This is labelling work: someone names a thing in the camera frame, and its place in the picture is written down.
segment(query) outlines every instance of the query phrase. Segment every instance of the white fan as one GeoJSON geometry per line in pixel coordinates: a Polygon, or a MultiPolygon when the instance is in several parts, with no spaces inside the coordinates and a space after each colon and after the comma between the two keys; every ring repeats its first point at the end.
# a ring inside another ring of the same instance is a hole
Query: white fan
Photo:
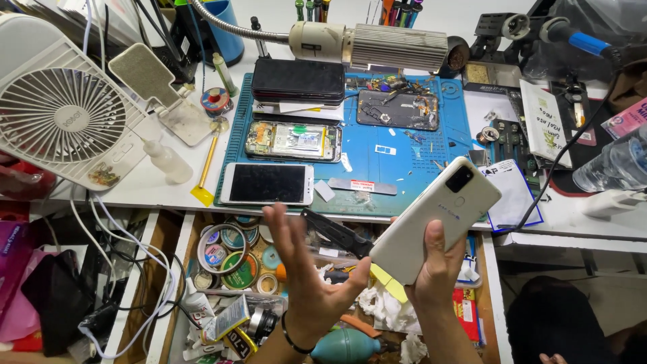
{"type": "Polygon", "coordinates": [[[54,25],[0,16],[0,150],[91,190],[146,155],[157,121],[54,25]]]}

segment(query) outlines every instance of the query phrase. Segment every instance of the white smartphone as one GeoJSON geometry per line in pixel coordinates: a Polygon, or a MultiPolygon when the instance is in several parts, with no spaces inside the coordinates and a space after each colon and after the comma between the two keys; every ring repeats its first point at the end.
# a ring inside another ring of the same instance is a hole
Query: white smartphone
{"type": "Polygon", "coordinates": [[[501,192],[465,157],[445,168],[380,235],[369,256],[400,284],[415,283],[424,264],[424,230],[444,227],[445,251],[499,199],[501,192]]]}
{"type": "Polygon", "coordinates": [[[279,163],[229,163],[220,203],[308,206],[313,202],[314,167],[279,163]]]}

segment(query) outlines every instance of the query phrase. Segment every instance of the phone screen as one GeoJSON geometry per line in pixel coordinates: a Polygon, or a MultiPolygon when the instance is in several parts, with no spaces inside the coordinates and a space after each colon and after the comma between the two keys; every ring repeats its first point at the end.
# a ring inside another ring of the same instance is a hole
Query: phone screen
{"type": "Polygon", "coordinates": [[[230,201],[303,202],[304,166],[236,165],[230,201]]]}

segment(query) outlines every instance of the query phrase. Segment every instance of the plastic dropper bottle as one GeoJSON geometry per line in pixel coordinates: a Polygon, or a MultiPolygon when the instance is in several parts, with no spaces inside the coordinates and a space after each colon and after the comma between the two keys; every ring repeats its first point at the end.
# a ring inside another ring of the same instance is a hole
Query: plastic dropper bottle
{"type": "Polygon", "coordinates": [[[193,169],[173,149],[161,145],[158,141],[146,141],[144,151],[151,156],[151,162],[166,174],[171,181],[181,184],[193,177],[193,169]]]}
{"type": "Polygon", "coordinates": [[[229,97],[238,95],[240,90],[238,89],[238,87],[236,87],[236,85],[234,85],[234,81],[232,81],[232,75],[229,74],[229,69],[227,68],[225,59],[220,55],[220,53],[214,53],[214,67],[218,71],[220,79],[223,81],[225,89],[229,93],[229,97]]]}

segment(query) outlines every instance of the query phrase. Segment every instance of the silicone mat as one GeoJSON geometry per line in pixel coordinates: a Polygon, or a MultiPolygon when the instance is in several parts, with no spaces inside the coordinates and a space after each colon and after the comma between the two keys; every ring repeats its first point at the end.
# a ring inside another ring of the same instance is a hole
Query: silicone mat
{"type": "MultiPolygon", "coordinates": [[[[346,78],[356,77],[371,79],[370,74],[346,74],[346,78]]],[[[404,128],[357,124],[358,90],[347,89],[344,102],[345,120],[342,124],[342,152],[348,155],[353,171],[346,172],[342,163],[301,163],[314,166],[315,183],[320,179],[327,181],[331,177],[391,183],[397,186],[397,195],[389,196],[336,189],[334,190],[335,197],[326,203],[315,192],[311,206],[313,211],[323,214],[397,216],[438,176],[441,171],[438,166],[442,168],[445,162],[449,163],[456,157],[467,155],[467,151],[472,145],[472,138],[470,137],[460,81],[439,78],[425,79],[423,76],[408,76],[407,79],[429,87],[438,97],[440,116],[438,130],[410,130],[425,138],[422,143],[408,137],[404,133],[407,129],[404,128]],[[395,135],[392,135],[389,129],[392,129],[395,135]],[[375,152],[376,145],[395,148],[395,155],[375,152]]],[[[228,163],[280,163],[249,159],[245,154],[245,133],[252,122],[251,81],[252,74],[247,73],[241,87],[236,116],[232,122],[223,169],[214,194],[214,205],[216,206],[222,206],[219,204],[220,192],[225,166],[228,163]]],[[[260,209],[258,206],[240,207],[260,209]]]]}

